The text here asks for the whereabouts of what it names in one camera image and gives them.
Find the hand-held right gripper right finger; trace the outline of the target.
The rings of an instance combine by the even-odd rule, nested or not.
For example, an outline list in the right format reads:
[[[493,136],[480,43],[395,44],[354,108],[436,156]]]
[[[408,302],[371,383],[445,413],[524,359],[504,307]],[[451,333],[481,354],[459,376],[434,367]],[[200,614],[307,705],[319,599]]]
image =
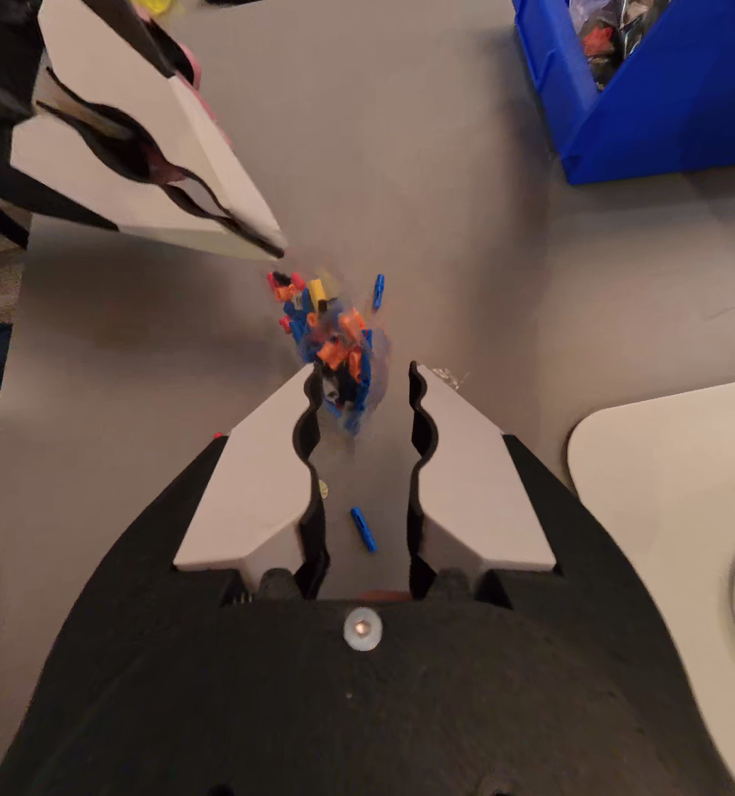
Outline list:
[[[443,571],[468,590],[491,571],[553,572],[557,561],[502,430],[432,369],[409,370],[412,469],[406,520],[410,593]]]

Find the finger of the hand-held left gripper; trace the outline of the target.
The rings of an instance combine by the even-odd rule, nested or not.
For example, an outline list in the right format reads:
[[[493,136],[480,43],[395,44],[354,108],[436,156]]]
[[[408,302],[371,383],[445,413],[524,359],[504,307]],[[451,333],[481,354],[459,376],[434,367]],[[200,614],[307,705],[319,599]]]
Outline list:
[[[284,235],[199,94],[201,68],[138,2],[42,2],[36,115],[54,114],[122,176],[182,205]]]
[[[120,233],[244,260],[279,260],[284,245],[240,221],[182,205],[168,186],[128,179],[103,164],[81,134],[54,114],[14,128],[12,166],[113,223]]]

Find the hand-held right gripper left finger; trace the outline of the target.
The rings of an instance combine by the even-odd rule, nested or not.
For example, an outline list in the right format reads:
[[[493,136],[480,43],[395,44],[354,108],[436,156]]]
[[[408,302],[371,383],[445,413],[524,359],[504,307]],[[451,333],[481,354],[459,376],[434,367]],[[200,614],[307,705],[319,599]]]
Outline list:
[[[173,560],[182,572],[234,570],[254,593],[265,573],[289,571],[315,599],[331,558],[319,476],[319,367],[304,365],[226,437]]]

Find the clear bag of lego parts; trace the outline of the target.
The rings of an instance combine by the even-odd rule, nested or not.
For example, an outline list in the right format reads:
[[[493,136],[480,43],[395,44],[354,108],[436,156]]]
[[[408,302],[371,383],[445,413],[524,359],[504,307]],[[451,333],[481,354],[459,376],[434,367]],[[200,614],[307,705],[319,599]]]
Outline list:
[[[323,406],[344,433],[356,437],[389,385],[391,341],[379,317],[385,275],[375,277],[363,306],[329,274],[305,279],[299,272],[273,270],[266,282],[299,358],[320,369]]]

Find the blue lego pin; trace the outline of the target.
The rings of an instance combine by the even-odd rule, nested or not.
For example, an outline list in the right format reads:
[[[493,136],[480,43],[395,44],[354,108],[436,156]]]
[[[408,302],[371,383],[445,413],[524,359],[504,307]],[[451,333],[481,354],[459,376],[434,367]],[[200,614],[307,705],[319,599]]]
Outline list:
[[[358,506],[354,506],[350,510],[350,516],[366,551],[371,554],[377,552],[378,547],[374,535],[362,510]]]

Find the white board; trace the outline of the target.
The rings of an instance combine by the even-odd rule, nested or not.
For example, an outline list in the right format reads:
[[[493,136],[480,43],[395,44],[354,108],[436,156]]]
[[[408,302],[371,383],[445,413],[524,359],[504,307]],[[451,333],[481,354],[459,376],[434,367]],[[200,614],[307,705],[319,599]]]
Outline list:
[[[591,414],[568,466],[659,608],[735,779],[735,382]]]

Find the clear bag of dark parts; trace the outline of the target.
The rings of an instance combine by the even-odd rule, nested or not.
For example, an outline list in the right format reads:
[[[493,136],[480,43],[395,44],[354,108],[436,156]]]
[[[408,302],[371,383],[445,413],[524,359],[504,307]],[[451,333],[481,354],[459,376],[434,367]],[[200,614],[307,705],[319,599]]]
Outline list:
[[[602,92],[670,1],[569,1],[570,18]]]

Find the blue plastic bin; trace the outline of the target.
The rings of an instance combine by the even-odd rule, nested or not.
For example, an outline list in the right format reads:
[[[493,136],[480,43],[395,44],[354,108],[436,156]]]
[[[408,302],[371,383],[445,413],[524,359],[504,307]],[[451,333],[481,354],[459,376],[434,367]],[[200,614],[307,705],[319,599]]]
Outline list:
[[[735,165],[735,2],[670,2],[599,90],[566,2],[513,2],[569,184]]]

